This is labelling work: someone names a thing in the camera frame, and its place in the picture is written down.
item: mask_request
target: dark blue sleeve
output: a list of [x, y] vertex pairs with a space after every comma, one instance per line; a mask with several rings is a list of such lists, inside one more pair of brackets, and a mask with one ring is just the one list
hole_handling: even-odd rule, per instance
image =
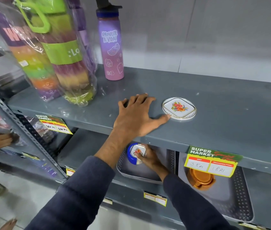
[[89, 156], [25, 229], [87, 229], [114, 176], [114, 170], [107, 163]]
[[230, 226], [212, 204], [177, 175], [167, 175], [163, 188], [187, 230], [237, 229]]

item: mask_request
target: orange container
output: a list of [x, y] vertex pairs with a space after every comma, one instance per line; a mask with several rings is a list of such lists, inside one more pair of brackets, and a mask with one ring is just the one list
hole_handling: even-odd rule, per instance
[[207, 190], [216, 182], [213, 174], [194, 169], [189, 169], [187, 179], [191, 186], [199, 190]]

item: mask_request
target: gradient purple pink bottle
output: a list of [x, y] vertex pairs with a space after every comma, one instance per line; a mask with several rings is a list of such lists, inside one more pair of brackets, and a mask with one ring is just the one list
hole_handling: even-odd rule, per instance
[[96, 10], [104, 73], [111, 81], [124, 78], [119, 8], [121, 6], [111, 5]]

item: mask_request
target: green bottle label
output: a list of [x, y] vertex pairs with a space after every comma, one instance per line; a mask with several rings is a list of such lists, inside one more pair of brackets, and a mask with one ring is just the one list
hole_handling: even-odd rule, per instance
[[77, 40], [64, 43], [42, 43], [52, 64], [73, 64], [82, 60]]

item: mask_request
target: perforated metal post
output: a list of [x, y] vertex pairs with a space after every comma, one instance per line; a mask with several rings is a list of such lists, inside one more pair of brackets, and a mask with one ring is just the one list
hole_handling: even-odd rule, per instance
[[40, 154], [40, 159], [44, 159], [57, 173], [55, 179], [64, 182], [67, 179], [66, 173], [53, 159], [56, 155], [49, 148], [48, 144], [32, 127], [28, 120], [20, 114], [14, 114], [5, 102], [11, 96], [0, 88], [0, 117], [31, 147], [35, 148]]

